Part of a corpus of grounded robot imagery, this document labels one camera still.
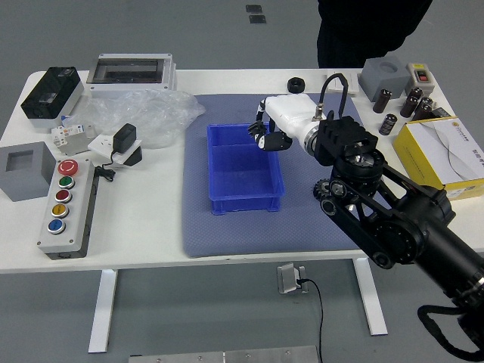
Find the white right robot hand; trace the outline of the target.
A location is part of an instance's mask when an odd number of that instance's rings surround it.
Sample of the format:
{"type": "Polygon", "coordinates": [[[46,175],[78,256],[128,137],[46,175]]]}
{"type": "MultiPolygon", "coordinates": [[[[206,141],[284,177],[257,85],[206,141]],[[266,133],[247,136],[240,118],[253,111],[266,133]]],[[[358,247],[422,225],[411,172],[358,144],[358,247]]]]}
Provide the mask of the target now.
{"type": "Polygon", "coordinates": [[[264,151],[281,151],[298,140],[309,155],[315,152],[319,123],[325,120],[323,106],[306,94],[267,97],[259,103],[249,134],[264,151]]]}

